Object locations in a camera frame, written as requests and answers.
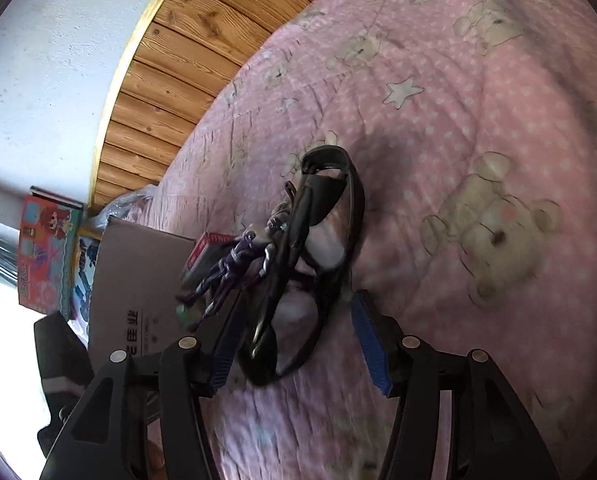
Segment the black frame eyeglasses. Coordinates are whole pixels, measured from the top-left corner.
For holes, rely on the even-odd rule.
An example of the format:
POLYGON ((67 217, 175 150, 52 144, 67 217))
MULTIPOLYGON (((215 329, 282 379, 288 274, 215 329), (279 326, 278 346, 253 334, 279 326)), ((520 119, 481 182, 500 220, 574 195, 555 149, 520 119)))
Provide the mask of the black frame eyeglasses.
POLYGON ((241 370, 264 387, 312 356, 338 305, 361 247, 365 190, 349 154, 321 144, 285 185, 289 218, 274 236, 269 268, 251 293, 241 370))

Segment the staples box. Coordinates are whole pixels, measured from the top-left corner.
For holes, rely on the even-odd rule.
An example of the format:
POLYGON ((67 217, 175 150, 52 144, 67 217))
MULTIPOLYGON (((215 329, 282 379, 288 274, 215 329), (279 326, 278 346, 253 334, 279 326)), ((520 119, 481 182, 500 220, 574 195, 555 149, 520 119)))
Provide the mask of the staples box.
POLYGON ((203 278, 210 274, 213 266, 228 254, 235 241, 236 237, 233 235, 214 232, 204 233, 196 242, 184 264, 184 270, 181 274, 182 284, 189 287, 199 284, 203 278))

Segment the white cardboard box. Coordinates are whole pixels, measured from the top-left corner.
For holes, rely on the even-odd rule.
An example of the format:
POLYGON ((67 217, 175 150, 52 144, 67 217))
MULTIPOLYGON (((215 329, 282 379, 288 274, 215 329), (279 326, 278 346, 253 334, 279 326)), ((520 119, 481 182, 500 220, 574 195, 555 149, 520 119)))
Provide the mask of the white cardboard box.
POLYGON ((137 223, 108 222, 90 302, 88 352, 94 368, 116 350, 147 356, 184 336, 176 295, 194 246, 190 238, 137 223))

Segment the blue robot toy box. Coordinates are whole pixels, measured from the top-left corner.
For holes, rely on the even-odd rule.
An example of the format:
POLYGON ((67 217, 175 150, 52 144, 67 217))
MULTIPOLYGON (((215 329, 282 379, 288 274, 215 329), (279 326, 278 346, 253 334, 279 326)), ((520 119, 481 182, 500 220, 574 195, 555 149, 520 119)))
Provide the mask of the blue robot toy box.
POLYGON ((99 246, 100 240, 97 237, 88 232, 78 232, 72 273, 70 324, 82 339, 89 338, 91 299, 99 246))

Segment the pink girl toy box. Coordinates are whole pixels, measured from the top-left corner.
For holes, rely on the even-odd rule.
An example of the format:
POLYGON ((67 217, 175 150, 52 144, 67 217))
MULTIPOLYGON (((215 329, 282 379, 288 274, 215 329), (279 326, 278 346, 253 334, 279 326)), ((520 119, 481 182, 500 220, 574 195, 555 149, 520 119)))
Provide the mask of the pink girl toy box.
POLYGON ((33 186, 24 197, 18 234, 18 302, 42 314, 72 315, 77 232, 84 205, 33 186))

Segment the clear bubble wrap bag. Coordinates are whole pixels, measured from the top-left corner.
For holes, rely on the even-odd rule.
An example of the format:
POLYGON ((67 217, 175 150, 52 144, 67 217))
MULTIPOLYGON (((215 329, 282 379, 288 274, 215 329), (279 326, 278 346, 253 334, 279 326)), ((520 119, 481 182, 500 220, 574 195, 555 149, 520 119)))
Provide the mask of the clear bubble wrap bag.
POLYGON ((154 196, 156 190, 156 185, 148 184, 144 188, 139 188, 139 190, 130 191, 114 198, 97 214, 82 222, 82 228, 86 231, 102 233, 108 225, 108 219, 111 217, 126 219, 134 208, 146 205, 154 196))

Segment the pink bear pattern quilt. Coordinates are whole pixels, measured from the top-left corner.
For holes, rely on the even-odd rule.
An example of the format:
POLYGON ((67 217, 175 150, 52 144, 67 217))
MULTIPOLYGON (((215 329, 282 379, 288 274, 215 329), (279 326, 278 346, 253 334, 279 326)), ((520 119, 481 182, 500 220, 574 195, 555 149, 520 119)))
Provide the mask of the pink bear pattern quilt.
POLYGON ((365 187, 354 285, 437 349, 489 352, 578 477, 597 454, 594 9, 316 0, 221 92, 137 220, 238 233, 320 144, 365 187))

